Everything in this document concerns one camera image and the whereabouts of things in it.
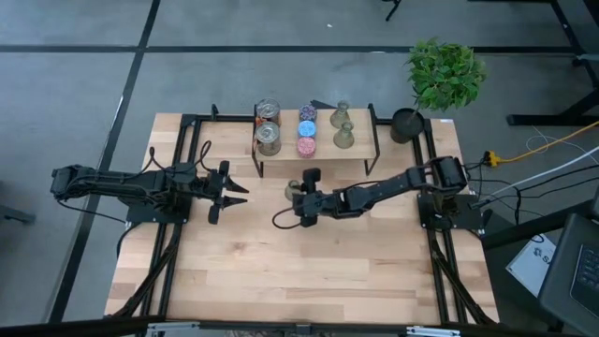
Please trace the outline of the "black front crossbar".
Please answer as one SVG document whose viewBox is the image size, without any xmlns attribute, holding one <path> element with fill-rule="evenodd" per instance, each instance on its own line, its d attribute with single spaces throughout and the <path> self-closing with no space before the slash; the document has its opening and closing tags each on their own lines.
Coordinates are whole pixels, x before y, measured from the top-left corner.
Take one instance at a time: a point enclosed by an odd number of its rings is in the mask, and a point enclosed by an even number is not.
<svg viewBox="0 0 599 337">
<path fill-rule="evenodd" d="M 167 321 L 161 315 L 118 317 L 0 327 L 0 337 L 121 337 L 142 332 L 171 330 L 258 330 L 316 334 L 320 332 L 381 333 L 399 334 L 406 337 L 406 328 L 422 326 L 459 330 L 461 337 L 584 337 L 582 335 L 555 332 L 513 329 L 501 324 L 474 325 L 445 323 L 441 325 L 395 325 L 395 324 L 333 324 L 333 323 L 272 323 L 241 321 Z"/>
</svg>

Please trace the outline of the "white printed box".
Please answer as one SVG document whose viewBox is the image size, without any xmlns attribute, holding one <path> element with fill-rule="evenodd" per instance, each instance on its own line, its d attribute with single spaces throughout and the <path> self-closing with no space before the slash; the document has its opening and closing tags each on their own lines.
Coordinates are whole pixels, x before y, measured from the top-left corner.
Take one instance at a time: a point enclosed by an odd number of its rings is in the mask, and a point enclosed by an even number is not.
<svg viewBox="0 0 599 337">
<path fill-rule="evenodd" d="M 533 296 L 539 296 L 556 245 L 545 234 L 531 238 L 505 269 Z"/>
</svg>

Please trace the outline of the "black slanted beam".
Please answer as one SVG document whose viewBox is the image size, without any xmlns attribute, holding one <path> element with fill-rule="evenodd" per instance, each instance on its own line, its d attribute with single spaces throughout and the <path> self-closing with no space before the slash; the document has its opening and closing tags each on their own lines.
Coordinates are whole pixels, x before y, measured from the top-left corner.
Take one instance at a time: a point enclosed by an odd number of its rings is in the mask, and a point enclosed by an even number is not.
<svg viewBox="0 0 599 337">
<path fill-rule="evenodd" d="M 541 216 L 524 224 L 500 230 L 499 232 L 485 236 L 481 240 L 482 246 L 485 250 L 494 249 L 562 228 L 566 224 L 566 219 L 572 214 L 599 219 L 599 201 L 588 200 L 564 210 Z"/>
</svg>

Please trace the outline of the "black stand leg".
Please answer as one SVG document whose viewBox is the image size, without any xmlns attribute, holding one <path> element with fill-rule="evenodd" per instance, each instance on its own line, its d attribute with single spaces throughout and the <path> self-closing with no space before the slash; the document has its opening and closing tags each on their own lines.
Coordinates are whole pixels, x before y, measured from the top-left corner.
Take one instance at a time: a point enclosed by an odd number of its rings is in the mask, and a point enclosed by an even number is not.
<svg viewBox="0 0 599 337">
<path fill-rule="evenodd" d="M 385 17 L 385 21 L 389 22 L 391 20 L 391 18 L 393 17 L 393 15 L 395 14 L 395 12 L 397 11 L 400 3 L 402 2 L 402 0 L 381 0 L 383 3 L 389 3 L 392 5 L 391 10 L 389 11 L 389 13 L 386 15 Z"/>
</svg>

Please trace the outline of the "wooden shelf riser black legs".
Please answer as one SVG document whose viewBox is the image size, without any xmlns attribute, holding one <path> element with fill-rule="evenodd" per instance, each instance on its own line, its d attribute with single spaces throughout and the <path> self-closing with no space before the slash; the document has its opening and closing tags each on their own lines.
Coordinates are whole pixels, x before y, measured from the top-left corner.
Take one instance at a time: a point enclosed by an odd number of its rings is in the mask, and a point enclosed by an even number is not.
<svg viewBox="0 0 599 337">
<path fill-rule="evenodd" d="M 373 171 L 380 156 L 376 129 L 377 119 L 373 104 L 370 103 L 366 108 L 349 110 L 351 122 L 355 126 L 352 130 L 355 142 L 349 149 L 340 149 L 333 142 L 337 129 L 330 124 L 329 117 L 335 109 L 318 109 L 317 111 L 315 153 L 312 157 L 305 159 L 299 155 L 297 150 L 299 111 L 281 111 L 281 150 L 272 156 L 263 155 L 256 146 L 252 151 L 256 170 L 261 178 L 264 177 L 265 162 L 295 162 L 303 159 L 305 161 L 362 160 L 366 175 Z"/>
</svg>

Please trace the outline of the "black aluminium table frame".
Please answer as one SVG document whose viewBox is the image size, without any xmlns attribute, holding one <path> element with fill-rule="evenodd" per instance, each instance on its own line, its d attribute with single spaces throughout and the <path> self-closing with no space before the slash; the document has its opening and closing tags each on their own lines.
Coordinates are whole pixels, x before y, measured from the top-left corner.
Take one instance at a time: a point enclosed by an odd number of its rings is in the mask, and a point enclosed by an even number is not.
<svg viewBox="0 0 599 337">
<path fill-rule="evenodd" d="M 387 125 L 377 126 L 380 156 L 371 175 L 362 158 L 375 156 L 371 114 L 352 119 L 366 135 L 350 150 L 322 161 L 270 159 L 258 176 L 252 157 L 253 115 L 198 116 L 199 145 L 212 141 L 206 158 L 216 167 L 230 160 L 233 180 L 249 202 L 227 208 L 219 224 L 207 223 L 210 203 L 196 201 L 183 225 L 168 296 L 173 320 L 366 323 L 436 325 L 441 322 L 428 233 L 418 217 L 416 192 L 378 203 L 360 218 L 320 218 L 310 228 L 277 229 L 272 216 L 288 206 L 287 182 L 313 164 L 322 169 L 319 187 L 330 191 L 382 180 L 416 163 L 413 145 L 393 142 Z M 157 224 L 127 234 L 113 275 L 104 314 L 116 314 L 149 271 Z M 481 243 L 468 231 L 450 231 L 461 281 L 485 314 L 498 320 Z"/>
</svg>

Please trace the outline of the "black plant pot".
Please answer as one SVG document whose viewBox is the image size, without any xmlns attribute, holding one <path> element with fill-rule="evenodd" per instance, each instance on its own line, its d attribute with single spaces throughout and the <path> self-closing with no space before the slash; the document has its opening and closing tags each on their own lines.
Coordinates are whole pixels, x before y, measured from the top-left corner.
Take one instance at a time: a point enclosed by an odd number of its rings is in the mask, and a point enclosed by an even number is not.
<svg viewBox="0 0 599 337">
<path fill-rule="evenodd" d="M 390 137 L 400 144 L 410 142 L 424 130 L 424 124 L 424 118 L 418 111 L 410 108 L 399 109 L 391 119 Z"/>
</svg>

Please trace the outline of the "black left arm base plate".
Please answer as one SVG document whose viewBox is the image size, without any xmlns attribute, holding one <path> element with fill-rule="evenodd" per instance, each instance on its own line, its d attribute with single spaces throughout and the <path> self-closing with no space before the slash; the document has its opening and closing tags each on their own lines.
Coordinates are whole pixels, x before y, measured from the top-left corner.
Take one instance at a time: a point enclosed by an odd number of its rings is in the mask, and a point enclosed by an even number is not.
<svg viewBox="0 0 599 337">
<path fill-rule="evenodd" d="M 143 197 L 118 197 L 128 207 L 126 220 L 132 223 L 184 223 L 189 218 L 192 197 L 174 190 Z"/>
</svg>

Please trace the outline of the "green leafy potted plant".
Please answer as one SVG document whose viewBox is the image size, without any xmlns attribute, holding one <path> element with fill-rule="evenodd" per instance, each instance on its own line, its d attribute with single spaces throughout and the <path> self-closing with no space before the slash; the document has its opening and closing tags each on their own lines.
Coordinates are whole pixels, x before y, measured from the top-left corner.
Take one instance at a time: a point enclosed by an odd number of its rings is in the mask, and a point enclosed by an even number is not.
<svg viewBox="0 0 599 337">
<path fill-rule="evenodd" d="M 464 108 L 477 100 L 487 78 L 485 64 L 473 48 L 439 42 L 436 37 L 417 42 L 409 50 L 406 64 L 410 66 L 414 114 Z"/>
</svg>

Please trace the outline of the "black laptop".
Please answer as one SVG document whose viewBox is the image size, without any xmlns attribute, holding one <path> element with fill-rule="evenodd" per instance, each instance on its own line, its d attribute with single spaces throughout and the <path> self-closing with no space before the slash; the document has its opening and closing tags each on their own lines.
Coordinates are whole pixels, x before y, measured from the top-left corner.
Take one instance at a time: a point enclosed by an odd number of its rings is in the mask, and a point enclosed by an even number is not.
<svg viewBox="0 0 599 337">
<path fill-rule="evenodd" d="M 567 216 L 539 301 L 566 325 L 599 337 L 599 214 Z"/>
</svg>

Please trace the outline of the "silver metal bracket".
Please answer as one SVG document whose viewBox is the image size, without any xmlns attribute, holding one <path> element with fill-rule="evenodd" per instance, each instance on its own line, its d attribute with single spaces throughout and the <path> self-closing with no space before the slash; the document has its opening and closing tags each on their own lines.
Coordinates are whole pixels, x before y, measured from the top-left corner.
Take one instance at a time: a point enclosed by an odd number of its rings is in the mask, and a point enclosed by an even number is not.
<svg viewBox="0 0 599 337">
<path fill-rule="evenodd" d="M 406 328 L 406 337 L 461 337 L 459 330 L 411 326 Z"/>
</svg>

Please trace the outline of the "grey floor stand foot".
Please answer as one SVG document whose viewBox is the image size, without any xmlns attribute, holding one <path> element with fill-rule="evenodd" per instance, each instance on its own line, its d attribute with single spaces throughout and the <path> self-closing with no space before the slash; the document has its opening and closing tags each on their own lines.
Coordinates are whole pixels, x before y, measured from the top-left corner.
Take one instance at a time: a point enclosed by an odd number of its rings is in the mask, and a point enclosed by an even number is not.
<svg viewBox="0 0 599 337">
<path fill-rule="evenodd" d="M 0 218 L 18 221 L 22 224 L 31 224 L 36 220 L 36 217 L 31 213 L 22 212 L 2 204 L 0 204 Z"/>
</svg>

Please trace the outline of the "black desk frame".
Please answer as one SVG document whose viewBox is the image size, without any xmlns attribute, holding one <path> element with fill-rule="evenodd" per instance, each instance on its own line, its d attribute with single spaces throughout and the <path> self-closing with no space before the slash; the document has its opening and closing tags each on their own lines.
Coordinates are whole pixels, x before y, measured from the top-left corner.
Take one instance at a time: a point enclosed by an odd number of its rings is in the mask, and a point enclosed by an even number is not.
<svg viewBox="0 0 599 337">
<path fill-rule="evenodd" d="M 572 60 L 573 67 L 583 66 L 592 82 L 592 91 L 573 104 L 568 109 L 557 114 L 509 114 L 506 121 L 512 126 L 583 126 L 599 122 L 599 115 L 589 115 L 589 111 L 599 106 L 599 77 L 594 72 L 591 61 L 584 59 L 584 49 L 580 45 L 574 29 L 567 20 L 565 13 L 560 7 L 558 0 L 549 0 L 562 30 L 566 35 L 570 46 L 574 49 L 575 58 Z"/>
</svg>

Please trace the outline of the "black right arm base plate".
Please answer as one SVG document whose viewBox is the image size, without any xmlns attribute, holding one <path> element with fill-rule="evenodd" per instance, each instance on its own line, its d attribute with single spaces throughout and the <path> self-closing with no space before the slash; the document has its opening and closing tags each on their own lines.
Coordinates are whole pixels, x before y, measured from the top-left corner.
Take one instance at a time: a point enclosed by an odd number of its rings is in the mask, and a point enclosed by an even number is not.
<svg viewBox="0 0 599 337">
<path fill-rule="evenodd" d="M 484 228 L 483 213 L 472 207 L 477 197 L 468 194 L 441 196 L 419 194 L 417 207 L 421 225 L 426 229 L 473 229 Z"/>
</svg>

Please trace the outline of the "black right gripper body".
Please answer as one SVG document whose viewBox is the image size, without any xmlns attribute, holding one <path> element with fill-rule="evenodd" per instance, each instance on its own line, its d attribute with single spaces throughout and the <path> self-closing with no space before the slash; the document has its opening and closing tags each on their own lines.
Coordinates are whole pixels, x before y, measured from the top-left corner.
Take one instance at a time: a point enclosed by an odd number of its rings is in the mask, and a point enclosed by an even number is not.
<svg viewBox="0 0 599 337">
<path fill-rule="evenodd" d="M 317 223 L 318 215 L 331 216 L 339 203 L 338 194 L 325 194 L 316 189 L 321 180 L 319 168 L 309 168 L 302 173 L 301 194 L 293 196 L 293 212 L 299 218 L 301 227 L 311 227 Z"/>
</svg>

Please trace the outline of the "silver tin can orange label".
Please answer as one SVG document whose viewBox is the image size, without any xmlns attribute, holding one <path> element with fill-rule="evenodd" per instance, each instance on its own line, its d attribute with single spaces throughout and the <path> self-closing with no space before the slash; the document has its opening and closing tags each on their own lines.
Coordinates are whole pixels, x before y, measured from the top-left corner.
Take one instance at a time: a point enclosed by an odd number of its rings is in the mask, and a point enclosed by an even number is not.
<svg viewBox="0 0 599 337">
<path fill-rule="evenodd" d="M 274 122 L 264 122 L 256 128 L 258 151 L 265 156 L 273 156 L 281 150 L 280 128 Z"/>
<path fill-rule="evenodd" d="M 273 98 L 263 98 L 256 104 L 256 117 L 261 122 L 273 122 L 280 125 L 280 111 L 279 102 Z"/>
</svg>

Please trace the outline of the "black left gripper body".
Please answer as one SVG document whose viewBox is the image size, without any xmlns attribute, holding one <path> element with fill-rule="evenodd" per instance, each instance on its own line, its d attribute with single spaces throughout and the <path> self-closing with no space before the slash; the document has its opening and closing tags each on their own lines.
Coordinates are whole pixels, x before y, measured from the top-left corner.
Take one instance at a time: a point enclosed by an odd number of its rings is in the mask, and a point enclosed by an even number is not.
<svg viewBox="0 0 599 337">
<path fill-rule="evenodd" d="M 211 168 L 207 175 L 200 179 L 201 189 L 198 198 L 212 201 L 208 213 L 208 222 L 212 225 L 218 224 L 220 211 L 229 206 L 230 198 L 223 195 L 229 178 L 229 166 L 228 161 L 221 161 L 219 168 Z"/>
</svg>

